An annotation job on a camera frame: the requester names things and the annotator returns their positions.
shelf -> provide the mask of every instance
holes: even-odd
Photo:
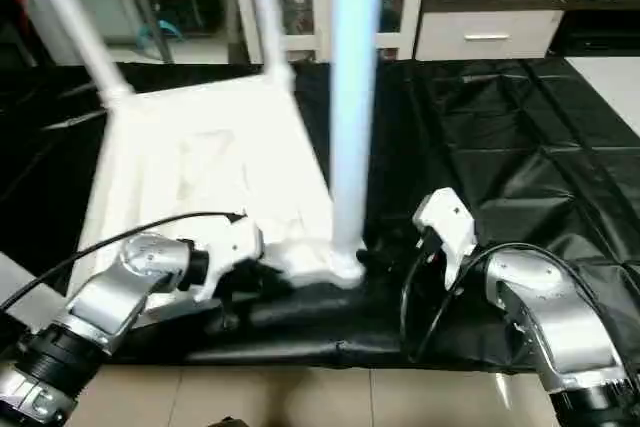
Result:
[[[423,12],[640,10],[640,0],[424,0]]]

black cable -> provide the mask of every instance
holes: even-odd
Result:
[[[486,260],[489,256],[495,254],[500,250],[505,250],[505,249],[532,250],[534,252],[537,252],[538,254],[541,254],[542,256],[550,260],[553,264],[555,264],[558,268],[560,268],[562,271],[564,271],[571,278],[571,280],[573,280],[580,287],[580,289],[584,294],[585,300],[590,305],[590,307],[595,311],[596,315],[598,316],[598,318],[602,322],[602,325],[607,331],[607,334],[611,338],[611,342],[613,343],[613,346],[618,351],[618,354],[620,355],[620,359],[622,362],[622,366],[625,370],[627,377],[629,378],[629,381],[633,386],[636,399],[639,399],[640,398],[640,381],[638,380],[638,376],[636,375],[636,372],[631,365],[628,354],[622,348],[622,342],[620,341],[620,335],[618,334],[618,330],[615,326],[615,323],[607,313],[606,309],[602,307],[602,304],[598,300],[596,293],[589,286],[589,284],[586,283],[586,281],[582,278],[582,276],[573,267],[571,267],[565,260],[561,259],[554,253],[549,252],[548,250],[542,247],[539,247],[534,244],[529,244],[526,242],[505,242],[503,244],[495,245],[493,247],[490,247],[480,252],[468,264],[462,267],[460,274],[458,275],[457,279],[455,280],[455,282],[453,283],[449,291],[446,293],[444,299],[442,300],[440,306],[438,307],[438,311],[436,312],[436,315],[433,317],[431,323],[429,324],[429,328],[427,329],[426,334],[424,335],[424,337],[422,338],[422,341],[420,342],[420,346],[418,347],[416,355],[409,356],[409,360],[412,362],[418,362],[423,357],[427,347],[429,346],[430,342],[433,339],[436,329],[440,324],[442,316],[445,314],[445,312],[449,308],[449,305],[451,304],[453,299],[456,297],[456,292],[462,286],[469,272],[475,269],[481,262]]]
[[[409,272],[405,277],[402,290],[400,292],[400,340],[403,343],[407,339],[407,314],[409,310],[409,295],[411,293],[413,279],[416,276],[418,269],[425,263],[428,263],[430,260],[429,257],[435,254],[442,246],[442,240],[431,227],[427,227],[421,241],[422,244],[420,245],[418,257],[413,264],[411,264],[411,267],[409,267]]]
[[[177,220],[190,219],[192,217],[226,217],[231,222],[233,222],[235,220],[242,218],[243,216],[239,214],[228,213],[228,212],[206,212],[206,211],[205,212],[189,212],[187,214],[179,214],[179,215],[173,215],[171,217],[165,217],[164,219],[156,220],[154,222],[149,222],[148,224],[140,225],[133,229],[127,230],[126,232],[122,232],[121,234],[114,235],[113,237],[102,240],[96,244],[93,244],[87,247],[86,249],[76,252],[72,256],[68,257],[62,262],[59,262],[54,267],[50,268],[40,276],[36,277],[32,281],[20,287],[17,291],[15,291],[13,294],[7,297],[7,299],[4,302],[2,302],[2,304],[0,304],[0,314],[7,312],[11,308],[11,306],[13,306],[13,304],[18,302],[22,297],[27,295],[38,285],[49,280],[51,277],[53,277],[57,273],[62,272],[67,267],[72,266],[75,261],[81,259],[82,257],[85,257],[109,244],[113,244],[114,242],[118,242],[120,240],[126,239],[127,237],[131,237],[132,235],[139,234],[140,232],[144,232],[145,230],[151,229],[153,227],[169,224]]]

tv stand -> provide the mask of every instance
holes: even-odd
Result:
[[[640,0],[423,0],[418,60],[638,55]]]

white frame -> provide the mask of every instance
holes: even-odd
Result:
[[[400,30],[376,34],[376,47],[379,49],[397,49],[397,59],[410,59],[416,42],[421,0],[404,0]],[[258,40],[256,16],[251,0],[238,0],[244,27],[249,59],[254,64],[262,62]],[[331,0],[313,0],[314,33],[309,35],[285,35],[284,46],[287,51],[312,50],[316,60],[331,60]]]

white drawer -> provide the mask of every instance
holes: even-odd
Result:
[[[422,17],[418,60],[544,57],[559,10],[432,12]]]

